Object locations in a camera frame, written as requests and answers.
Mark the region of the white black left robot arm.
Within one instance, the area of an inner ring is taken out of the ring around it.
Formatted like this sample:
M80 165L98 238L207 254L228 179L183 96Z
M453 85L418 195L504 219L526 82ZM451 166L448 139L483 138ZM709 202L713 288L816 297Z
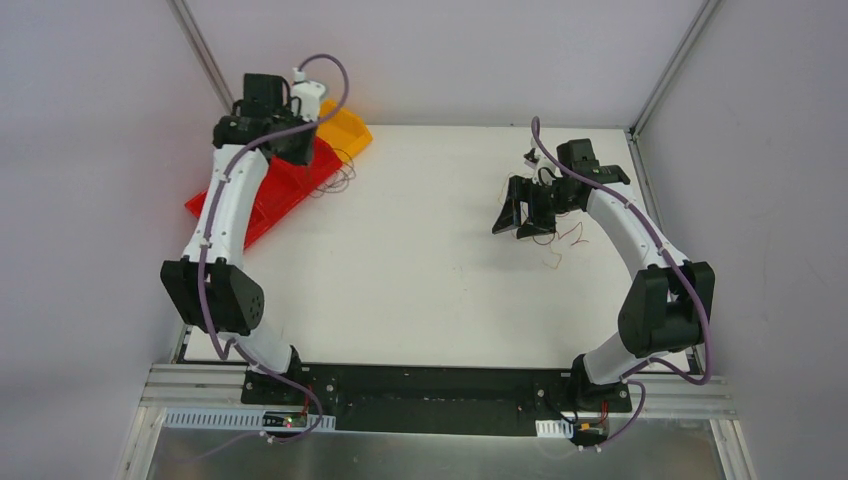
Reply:
M260 372L281 404L297 402L305 378L290 368L292 346L263 318L262 288L243 270L248 223L273 158L311 163L327 88L297 68L293 79L249 73L243 97L213 129L213 172L194 233L178 260L166 260L160 279L181 320L207 333L223 356L235 348Z

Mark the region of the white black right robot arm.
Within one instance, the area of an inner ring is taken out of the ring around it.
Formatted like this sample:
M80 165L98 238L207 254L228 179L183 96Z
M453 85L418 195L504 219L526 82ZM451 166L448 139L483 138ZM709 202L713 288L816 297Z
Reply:
M609 387L639 369L705 346L715 273L668 242L635 203L624 170L601 165L588 139L563 143L555 155L533 141L524 159L534 172L508 179L492 232L519 239L554 236L558 217L580 210L602 228L631 277L616 333L573 363L567 384L572 404L593 409Z

